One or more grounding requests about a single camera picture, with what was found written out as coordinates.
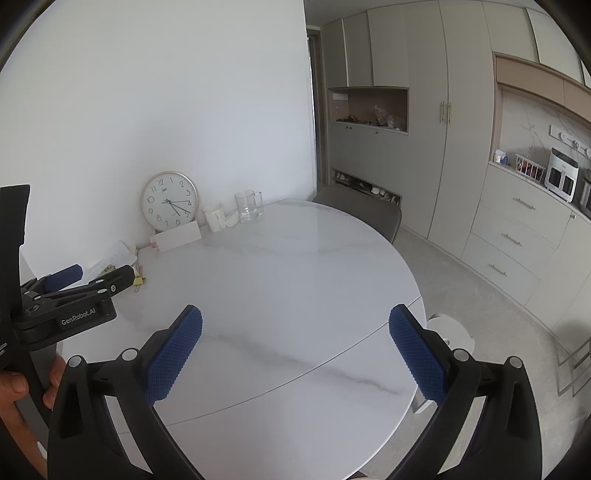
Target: kitchen appliance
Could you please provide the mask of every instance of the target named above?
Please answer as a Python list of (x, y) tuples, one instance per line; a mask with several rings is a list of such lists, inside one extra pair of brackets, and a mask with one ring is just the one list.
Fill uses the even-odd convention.
[(567, 202), (572, 202), (579, 176), (579, 164), (555, 148), (552, 149), (544, 185)]
[(583, 180), (585, 187), (583, 188), (583, 194), (581, 195), (581, 210), (585, 215), (591, 218), (591, 170), (588, 168), (583, 169)]

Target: round marble table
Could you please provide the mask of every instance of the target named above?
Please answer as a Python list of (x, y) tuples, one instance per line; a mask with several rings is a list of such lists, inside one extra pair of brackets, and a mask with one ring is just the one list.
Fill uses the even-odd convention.
[(197, 306), (202, 337), (155, 408), (208, 480), (347, 478), (407, 412), (417, 387), (388, 316), (404, 303), (425, 325), (423, 301), (400, 254), (363, 222), (284, 200), (201, 241), (143, 249), (139, 263), (146, 285), (116, 296), (117, 319), (65, 341), (63, 355), (116, 358)]

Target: finger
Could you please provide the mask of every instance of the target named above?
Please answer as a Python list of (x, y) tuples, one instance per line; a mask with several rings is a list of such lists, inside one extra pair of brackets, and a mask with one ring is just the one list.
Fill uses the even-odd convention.
[(0, 372), (0, 405), (8, 405), (27, 396), (29, 386), (21, 374)]
[(7, 427), (24, 424), (14, 402), (26, 397), (28, 392), (27, 380), (21, 374), (0, 372), (0, 417)]
[(65, 369), (66, 361), (60, 357), (60, 355), (56, 355), (53, 365), (51, 366), (51, 370), (49, 371), (49, 380), (54, 387), (59, 388)]
[(53, 405), (56, 403), (57, 388), (53, 385), (43, 394), (43, 403), (47, 408), (53, 410)]

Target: chair backrest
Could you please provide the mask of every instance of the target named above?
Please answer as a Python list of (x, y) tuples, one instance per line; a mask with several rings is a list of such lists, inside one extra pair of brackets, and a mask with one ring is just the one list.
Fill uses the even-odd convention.
[(395, 203), (370, 197), (339, 184), (325, 187), (314, 197), (313, 202), (358, 218), (377, 230), (390, 243), (394, 242), (402, 219), (400, 207)]

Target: cabinet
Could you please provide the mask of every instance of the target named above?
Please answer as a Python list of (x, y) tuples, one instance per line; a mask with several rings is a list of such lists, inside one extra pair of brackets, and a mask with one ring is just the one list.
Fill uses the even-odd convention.
[(367, 13), (345, 18), (345, 44), (350, 87), (374, 84)]
[(337, 20), (325, 25), (322, 27), (320, 34), (322, 35), (322, 56), (326, 87), (330, 89), (348, 86), (343, 21)]
[(401, 5), (368, 10), (374, 85), (408, 87), (406, 25)]
[(579, 56), (556, 22), (546, 14), (527, 9), (540, 63), (583, 83)]
[(564, 105), (563, 78), (533, 65), (497, 57), (496, 81)]
[(588, 250), (590, 239), (591, 225), (573, 215), (539, 288), (525, 305), (549, 329), (556, 327), (591, 273), (591, 256), (580, 254)]
[(585, 66), (585, 64), (582, 61), (581, 61), (581, 67), (583, 68), (583, 80), (585, 82), (585, 85), (587, 87), (591, 88), (591, 75), (589, 74), (587, 67)]
[(571, 350), (591, 337), (591, 275), (552, 331)]
[(399, 140), (380, 177), (402, 195), (402, 224), (427, 237), (441, 180), (447, 122), (447, 57), (439, 3), (402, 6), (408, 51), (408, 137)]
[(524, 305), (539, 280), (525, 267), (482, 238), (470, 234), (462, 261)]
[(440, 7), (447, 46), (449, 116), (441, 185), (428, 238), (460, 258), (486, 175), (495, 85), (482, 3), (446, 0)]
[(376, 140), (384, 135), (396, 134), (362, 125), (332, 122), (329, 131), (331, 167), (367, 182), (375, 182), (374, 165), (384, 156), (384, 149)]
[(530, 18), (524, 8), (482, 2), (492, 51), (538, 62)]

